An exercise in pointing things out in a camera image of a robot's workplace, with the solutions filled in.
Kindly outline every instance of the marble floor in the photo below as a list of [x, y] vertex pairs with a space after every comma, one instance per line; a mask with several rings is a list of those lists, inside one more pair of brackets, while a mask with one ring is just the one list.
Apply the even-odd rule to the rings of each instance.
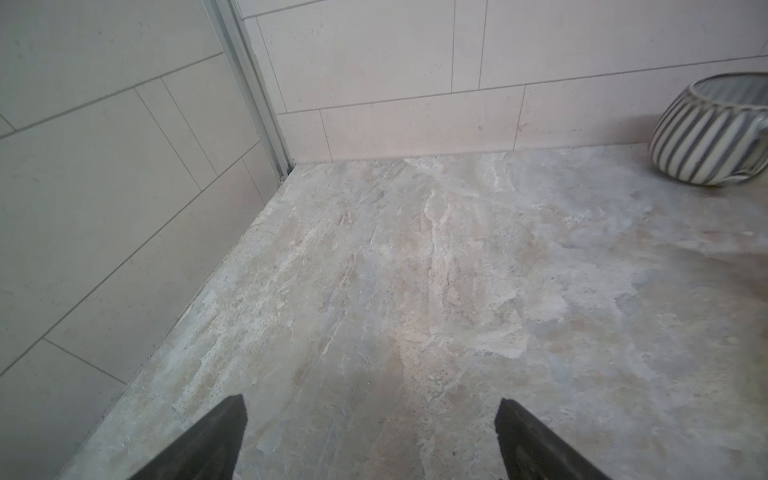
[[506, 478], [502, 397], [614, 479], [765, 478], [768, 180], [644, 145], [299, 166], [62, 477], [234, 393], [243, 480]]

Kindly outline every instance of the beige tile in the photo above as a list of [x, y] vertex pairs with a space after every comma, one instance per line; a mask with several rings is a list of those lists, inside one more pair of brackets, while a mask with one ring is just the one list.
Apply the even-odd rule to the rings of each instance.
[[0, 141], [0, 369], [197, 193], [134, 90]]
[[174, 72], [163, 81], [217, 174], [259, 141], [224, 55]]
[[479, 88], [485, 5], [486, 0], [456, 0], [453, 34], [453, 91]]
[[0, 472], [48, 480], [77, 451], [124, 385], [41, 341], [0, 377]]
[[323, 120], [318, 110], [277, 116], [288, 152], [296, 164], [331, 161]]
[[237, 162], [48, 339], [129, 381], [263, 206], [245, 165]]
[[4, 118], [0, 117], [0, 135], [9, 134], [12, 131], [13, 127]]
[[147, 105], [166, 138], [187, 169], [192, 174], [197, 186], [207, 187], [216, 178], [216, 172], [205, 156], [200, 144], [192, 134], [187, 121], [181, 115], [176, 102], [170, 96], [168, 89], [161, 79], [136, 87], [144, 104]]
[[489, 0], [482, 88], [755, 55], [768, 2]]
[[243, 163], [259, 191], [261, 199], [264, 200], [264, 203], [270, 201], [280, 186], [280, 177], [277, 175], [274, 163], [264, 150], [263, 142], [259, 142], [243, 155]]
[[274, 12], [283, 8], [302, 5], [313, 0], [237, 0], [240, 7], [240, 13], [243, 17], [260, 15], [262, 13]]
[[266, 94], [269, 96], [270, 101], [272, 102], [272, 108], [274, 109], [275, 113], [284, 114], [286, 112], [286, 105], [283, 103], [283, 96], [280, 93], [280, 86], [277, 84], [275, 71], [272, 69], [272, 61], [266, 52], [266, 45], [264, 44], [263, 37], [261, 36], [261, 27], [259, 27], [259, 21], [256, 18], [248, 18], [244, 24], [247, 36], [250, 39], [251, 50], [253, 51], [253, 55], [256, 57], [257, 66], [261, 70], [261, 76], [264, 80]]
[[754, 58], [528, 85], [516, 148], [645, 142], [689, 83], [728, 71], [766, 69], [768, 58]]
[[453, 0], [325, 0], [259, 25], [288, 111], [451, 91]]
[[220, 51], [201, 2], [3, 2], [0, 114], [24, 127]]
[[333, 160], [511, 150], [523, 87], [323, 111]]

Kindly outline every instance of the stone texture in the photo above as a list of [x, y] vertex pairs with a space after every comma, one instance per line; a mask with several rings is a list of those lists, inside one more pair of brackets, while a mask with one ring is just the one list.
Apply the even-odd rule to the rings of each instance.
[[506, 478], [502, 397], [614, 479], [762, 478], [767, 188], [643, 145], [300, 165], [63, 478], [238, 392], [243, 480]]

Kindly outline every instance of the striped bowl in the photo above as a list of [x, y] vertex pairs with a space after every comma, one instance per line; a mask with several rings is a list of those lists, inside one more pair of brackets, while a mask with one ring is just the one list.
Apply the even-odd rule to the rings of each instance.
[[670, 177], [737, 184], [768, 165], [768, 73], [716, 75], [690, 84], [659, 119], [648, 146]]

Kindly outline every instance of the vertical metal strip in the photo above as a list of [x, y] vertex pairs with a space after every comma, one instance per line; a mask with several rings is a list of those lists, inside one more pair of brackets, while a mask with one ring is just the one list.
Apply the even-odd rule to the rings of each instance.
[[264, 94], [263, 77], [260, 76], [250, 48], [243, 36], [243, 22], [237, 17], [230, 0], [202, 0], [208, 18], [214, 25], [219, 42], [224, 49], [227, 63], [235, 77], [240, 94], [264, 143], [266, 152], [272, 158], [280, 181], [293, 169], [293, 162], [286, 154], [285, 144], [277, 127], [277, 117]]

